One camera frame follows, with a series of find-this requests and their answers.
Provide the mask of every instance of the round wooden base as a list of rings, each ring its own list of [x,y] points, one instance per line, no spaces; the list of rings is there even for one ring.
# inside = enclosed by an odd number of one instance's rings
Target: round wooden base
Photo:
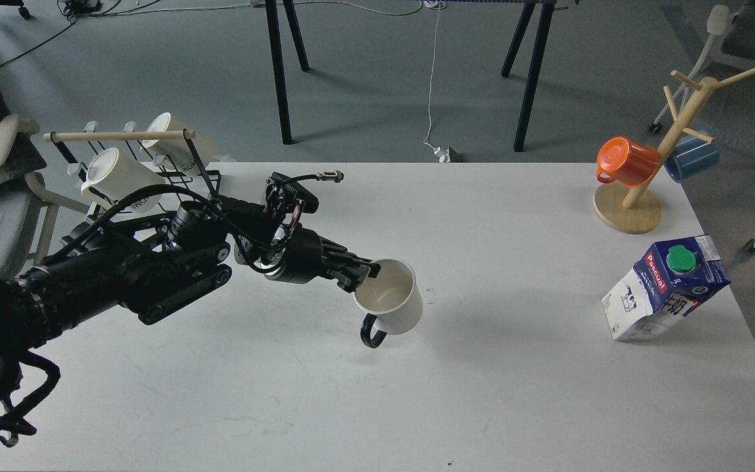
[[[623,207],[629,190],[619,182],[600,186],[593,196],[596,213],[602,221],[623,233],[642,234],[653,230],[663,217],[660,202],[647,190],[633,208]]]

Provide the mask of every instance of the orange mug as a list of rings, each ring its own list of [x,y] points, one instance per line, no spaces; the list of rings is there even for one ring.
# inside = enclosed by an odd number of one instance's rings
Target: orange mug
[[[610,138],[596,156],[596,179],[603,184],[614,180],[626,186],[641,186],[660,170],[660,154],[623,136]]]

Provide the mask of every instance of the black mug handle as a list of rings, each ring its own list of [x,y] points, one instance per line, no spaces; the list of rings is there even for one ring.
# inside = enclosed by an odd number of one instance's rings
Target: black mug handle
[[[360,340],[372,349],[380,346],[380,343],[383,343],[383,339],[386,338],[386,332],[383,332],[380,329],[378,329],[377,332],[375,332],[374,337],[372,337],[372,326],[375,325],[376,319],[378,319],[378,317],[371,313],[367,313],[366,317],[363,319],[363,324],[360,325]]]

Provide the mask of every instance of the white mug on rack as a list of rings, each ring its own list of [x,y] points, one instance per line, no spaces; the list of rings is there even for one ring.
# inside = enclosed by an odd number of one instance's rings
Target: white mug on rack
[[[404,334],[415,328],[423,313],[416,273],[406,262],[379,259],[380,272],[366,278],[354,292],[354,302],[366,313],[360,339],[368,347],[380,346],[387,334]],[[372,326],[377,334],[372,337]]]
[[[150,126],[147,127],[147,131],[182,131],[183,129],[192,129],[181,122],[173,113],[166,111],[160,116],[156,117]],[[197,153],[200,155],[200,160],[203,163],[203,168],[206,168],[218,152],[218,147],[215,146],[212,141],[204,137],[200,132],[197,132],[197,137],[192,140]],[[191,150],[188,149],[188,144],[185,140],[145,140],[142,141],[142,147],[150,153],[150,156],[156,157],[157,155],[166,155],[169,159],[165,159],[166,167],[179,170],[186,176],[198,176],[202,174],[202,170],[197,168],[197,164],[194,161],[194,156],[191,154]]]
[[[81,184],[81,195],[109,209],[122,198],[144,186],[164,184],[164,182],[165,179],[147,169],[129,153],[117,147],[109,147],[89,163],[87,181]],[[93,189],[107,198],[96,195]],[[132,203],[128,209],[137,213],[147,212],[158,203],[160,197],[160,195],[145,197]]]

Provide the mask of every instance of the table surface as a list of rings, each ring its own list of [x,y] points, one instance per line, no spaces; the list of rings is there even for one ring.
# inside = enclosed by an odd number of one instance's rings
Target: table surface
[[[332,281],[234,265],[156,325],[117,307],[39,349],[62,380],[0,470],[755,471],[755,343],[729,288],[644,343],[612,341],[600,305],[652,242],[701,233],[665,173],[662,223],[629,235],[596,217],[590,164],[213,167],[251,201],[273,170],[343,170],[308,183],[302,223],[408,261],[419,325],[368,349]]]

